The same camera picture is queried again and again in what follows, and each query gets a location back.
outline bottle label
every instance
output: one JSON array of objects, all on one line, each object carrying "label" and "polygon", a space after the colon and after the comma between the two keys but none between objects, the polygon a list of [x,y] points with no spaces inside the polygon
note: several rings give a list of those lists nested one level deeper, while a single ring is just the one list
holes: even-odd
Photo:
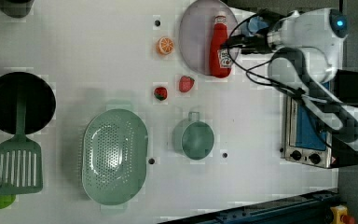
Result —
[{"label": "bottle label", "polygon": [[217,23],[223,23],[223,24],[227,25],[226,17],[223,17],[223,16],[216,17],[214,19],[214,24],[217,24]]},{"label": "bottle label", "polygon": [[232,65],[232,61],[228,56],[227,49],[219,49],[217,51],[217,55],[219,56],[220,68],[230,68]]}]

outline white table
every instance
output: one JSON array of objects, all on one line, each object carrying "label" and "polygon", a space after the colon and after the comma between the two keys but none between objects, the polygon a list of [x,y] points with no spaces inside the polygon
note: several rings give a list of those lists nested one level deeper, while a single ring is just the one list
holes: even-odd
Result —
[{"label": "white table", "polygon": [[[275,90],[250,83],[238,68],[223,80],[195,74],[178,48],[164,59],[156,54],[161,36],[177,40],[190,3],[36,0],[21,20],[0,11],[0,76],[39,75],[57,98],[53,121],[30,135],[42,147],[45,186],[0,210],[0,224],[158,223],[337,187],[337,170],[280,158],[282,96]],[[238,15],[240,21],[247,16]],[[251,66],[266,56],[242,59]],[[181,75],[196,79],[188,94],[177,90]],[[169,91],[165,103],[153,97],[159,83]],[[147,165],[140,193],[123,209],[102,214],[81,184],[81,145],[89,122],[112,99],[133,103],[149,132],[148,158],[157,162]],[[213,152],[199,162],[176,154],[171,144],[173,127],[189,110],[200,111],[215,133]],[[9,137],[0,132],[0,142]]]}]

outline spatula handle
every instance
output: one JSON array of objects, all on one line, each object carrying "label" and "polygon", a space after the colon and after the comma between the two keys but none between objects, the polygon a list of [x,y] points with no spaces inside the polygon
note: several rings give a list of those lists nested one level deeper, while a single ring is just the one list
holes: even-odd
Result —
[{"label": "spatula handle", "polygon": [[19,83],[17,88],[17,111],[16,111],[16,135],[25,137],[25,114],[26,114],[26,95],[23,85]]}]

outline bottle cap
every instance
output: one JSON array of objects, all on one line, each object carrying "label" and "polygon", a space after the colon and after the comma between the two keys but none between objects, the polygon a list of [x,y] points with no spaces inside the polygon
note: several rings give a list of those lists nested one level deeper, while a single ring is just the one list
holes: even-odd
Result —
[{"label": "bottle cap", "polygon": [[219,11],[219,13],[217,13],[217,16],[222,16],[225,17],[227,14],[225,11]]}]

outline green spatula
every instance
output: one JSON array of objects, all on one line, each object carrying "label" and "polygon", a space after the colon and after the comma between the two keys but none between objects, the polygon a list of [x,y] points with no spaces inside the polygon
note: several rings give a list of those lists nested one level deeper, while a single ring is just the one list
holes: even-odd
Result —
[{"label": "green spatula", "polygon": [[19,85],[16,134],[0,144],[0,195],[36,193],[43,188],[40,146],[25,136],[26,96]]}]

